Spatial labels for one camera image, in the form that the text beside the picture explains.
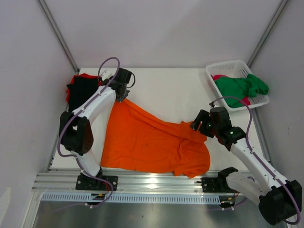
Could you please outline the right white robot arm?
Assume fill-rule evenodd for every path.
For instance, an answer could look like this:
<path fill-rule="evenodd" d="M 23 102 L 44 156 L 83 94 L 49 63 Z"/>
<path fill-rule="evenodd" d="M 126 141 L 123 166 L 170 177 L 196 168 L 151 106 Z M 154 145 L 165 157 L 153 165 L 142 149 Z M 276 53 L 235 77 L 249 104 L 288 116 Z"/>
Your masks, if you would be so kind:
<path fill-rule="evenodd" d="M 277 171 L 250 144 L 248 133 L 233 126 L 224 107 L 200 110 L 190 128 L 218 143 L 236 156 L 252 174 L 245 177 L 233 167 L 218 173 L 217 187 L 221 191 L 236 190 L 258 206 L 263 218 L 271 225 L 285 222 L 298 225 L 301 221 L 302 186 Z"/>

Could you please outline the orange t shirt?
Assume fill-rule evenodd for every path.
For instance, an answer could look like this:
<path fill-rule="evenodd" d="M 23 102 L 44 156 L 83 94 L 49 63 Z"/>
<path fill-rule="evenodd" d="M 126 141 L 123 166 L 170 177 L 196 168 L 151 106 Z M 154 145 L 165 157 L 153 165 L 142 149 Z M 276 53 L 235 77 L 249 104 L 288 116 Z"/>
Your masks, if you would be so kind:
<path fill-rule="evenodd" d="M 163 121 L 126 99 L 111 110 L 100 165 L 194 178 L 210 168 L 206 140 L 190 123 Z"/>

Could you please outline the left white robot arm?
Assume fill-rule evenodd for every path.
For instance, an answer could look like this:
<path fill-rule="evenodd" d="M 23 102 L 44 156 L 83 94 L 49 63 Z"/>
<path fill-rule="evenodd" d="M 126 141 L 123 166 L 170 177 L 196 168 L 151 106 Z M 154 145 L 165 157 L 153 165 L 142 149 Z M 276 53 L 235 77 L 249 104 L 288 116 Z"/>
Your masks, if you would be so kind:
<path fill-rule="evenodd" d="M 78 108 L 60 116 L 57 151 L 61 157 L 75 158 L 81 172 L 88 176 L 86 184 L 93 190 L 103 185 L 102 169 L 92 152 L 94 142 L 91 125 L 104 110 L 112 110 L 115 101 L 122 102 L 135 84 L 135 74 L 119 68 L 112 75 L 104 71 L 97 80 L 97 90 Z"/>

